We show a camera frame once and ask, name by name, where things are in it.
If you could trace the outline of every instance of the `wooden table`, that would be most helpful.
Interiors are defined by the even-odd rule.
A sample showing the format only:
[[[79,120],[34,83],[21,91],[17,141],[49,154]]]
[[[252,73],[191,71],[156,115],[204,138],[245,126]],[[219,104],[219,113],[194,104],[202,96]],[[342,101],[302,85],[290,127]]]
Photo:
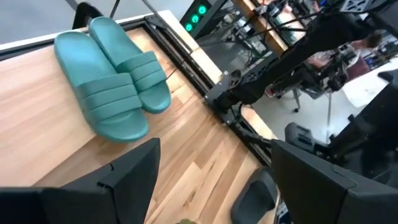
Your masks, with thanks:
[[[254,16],[253,9],[256,8],[254,4],[250,0],[232,0],[235,5],[237,5],[247,19],[252,18]],[[269,4],[273,0],[265,0],[265,4]],[[295,16],[291,12],[282,11],[279,15],[279,18],[282,22],[287,22],[292,19],[295,19]],[[258,18],[253,22],[254,29],[256,32],[262,32],[266,29],[271,28],[272,26],[264,19]],[[299,22],[293,22],[289,25],[291,28],[303,28]],[[294,32],[294,37],[299,40],[305,35],[304,32]],[[264,35],[266,42],[269,47],[274,51],[275,54],[281,55],[285,50],[289,47],[285,44],[285,42],[280,38],[277,32],[270,31]]]
[[[179,21],[170,11],[160,15],[217,82],[221,71]],[[172,73],[175,65],[144,29],[127,34],[142,50],[153,50],[166,74]],[[0,49],[55,36],[0,45]],[[172,104],[162,114],[146,114],[148,135],[138,142],[116,144],[96,136],[86,124],[53,46],[0,62],[0,185],[62,186],[158,137],[162,156],[146,223],[177,223],[183,218],[202,224],[229,223],[232,203],[259,164],[201,102],[179,70],[167,84]],[[257,132],[275,137],[255,111],[244,108],[243,114]],[[273,218],[274,211],[269,212],[262,223],[272,223]]]

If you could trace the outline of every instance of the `black metal frame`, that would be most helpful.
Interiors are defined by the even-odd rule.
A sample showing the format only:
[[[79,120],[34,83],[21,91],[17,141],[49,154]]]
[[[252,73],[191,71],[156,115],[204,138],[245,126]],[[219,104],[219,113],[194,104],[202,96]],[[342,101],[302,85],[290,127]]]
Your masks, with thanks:
[[[87,17],[93,17],[93,11],[96,9],[87,4],[84,7],[78,7],[75,19],[81,19],[74,22],[85,27],[87,25]],[[173,34],[172,28],[164,22],[159,15],[146,16],[132,21],[126,21],[119,25],[126,31],[143,28],[156,42],[156,44],[167,54],[177,68],[184,74],[188,81],[199,91],[205,98],[208,92],[216,85],[209,76],[201,69],[196,61],[191,57],[191,53],[184,50],[184,44],[179,41]],[[11,49],[0,51],[0,60],[5,60],[18,55],[26,54],[33,50],[41,49],[52,45],[54,38],[33,42],[30,44],[20,45]],[[241,116],[240,119],[234,119],[228,123],[231,130],[242,140],[243,144],[254,154],[259,162],[264,166],[271,164],[271,150],[268,147],[259,146],[251,140],[251,136],[257,135],[252,126]]]

